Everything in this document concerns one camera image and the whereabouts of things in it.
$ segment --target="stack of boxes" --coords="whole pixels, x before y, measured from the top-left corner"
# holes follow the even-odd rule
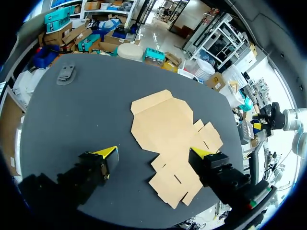
[[[92,30],[87,29],[89,21],[72,29],[72,21],[69,19],[75,13],[75,7],[65,7],[58,9],[45,16],[46,33],[39,35],[40,46],[57,45],[63,52],[75,51],[77,48],[81,52],[91,52],[92,49],[99,48],[99,35],[92,34]]]
[[[70,22],[69,15],[74,14],[74,6],[58,9],[45,16],[46,32],[51,33],[61,29]]]

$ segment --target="plastic bag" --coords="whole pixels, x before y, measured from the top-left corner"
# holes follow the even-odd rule
[[[111,19],[108,21],[100,22],[98,30],[111,31],[115,30],[119,25],[119,19]]]

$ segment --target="desk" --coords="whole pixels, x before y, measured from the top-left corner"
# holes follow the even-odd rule
[[[56,84],[64,63],[74,63],[75,80]],[[227,99],[196,81],[136,61],[93,54],[63,55],[43,76],[29,103],[21,136],[23,177],[46,174],[56,181],[85,151],[118,146],[119,163],[82,212],[119,225],[167,228],[189,219],[219,200],[202,188],[192,203],[176,209],[148,184],[157,154],[142,150],[133,135],[131,102],[168,89],[193,110],[193,122],[211,121],[224,145],[221,151],[243,171],[239,134]]]

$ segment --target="flattened cardboard box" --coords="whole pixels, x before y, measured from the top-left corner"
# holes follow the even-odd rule
[[[139,45],[139,43],[141,41],[141,40],[129,41],[129,40],[126,40],[126,39],[123,39],[123,38],[113,37],[113,33],[114,33],[114,30],[111,30],[109,33],[107,33],[104,36],[104,42],[116,44],[116,45],[121,45],[123,43],[133,43],[133,44]]]
[[[72,30],[69,34],[63,37],[63,42],[68,44],[73,39],[75,39],[79,34],[81,34],[84,30],[86,30],[85,25],[80,25],[78,28]]]
[[[189,164],[189,149],[196,147],[216,153],[223,145],[209,122],[193,124],[188,104],[164,90],[132,102],[131,132],[142,149],[159,153],[152,162],[157,172],[149,184],[172,208],[182,200],[189,205],[202,188]]]
[[[209,88],[219,92],[225,85],[225,81],[221,73],[213,74],[207,81],[206,84]]]
[[[39,40],[39,45],[40,47],[43,47],[43,36],[45,34],[44,40],[46,45],[58,45],[58,46],[62,46],[64,44],[64,42],[62,41],[62,39],[68,35],[70,33],[70,31],[72,30],[72,23],[67,24],[66,26],[64,26],[64,28],[62,28],[59,31],[50,33],[50,34],[45,34],[45,32],[41,33],[38,36],[38,40]]]

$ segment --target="cable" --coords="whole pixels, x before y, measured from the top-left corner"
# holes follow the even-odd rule
[[[72,50],[71,51],[58,51],[58,50],[52,49],[50,46],[47,46],[46,43],[45,43],[45,35],[46,35],[46,33],[43,34],[42,42],[43,42],[43,45],[46,46],[49,50],[51,50],[52,52],[58,53],[58,54],[70,54],[70,53],[72,53]]]
[[[286,155],[286,157],[276,166],[275,170],[272,172],[272,174],[269,176],[268,181],[270,182],[270,179],[272,177],[272,175],[274,175],[274,172],[278,169],[278,167],[283,163],[283,161],[289,156],[290,152],[292,151],[292,149],[290,149],[290,151],[288,152],[288,154]]]

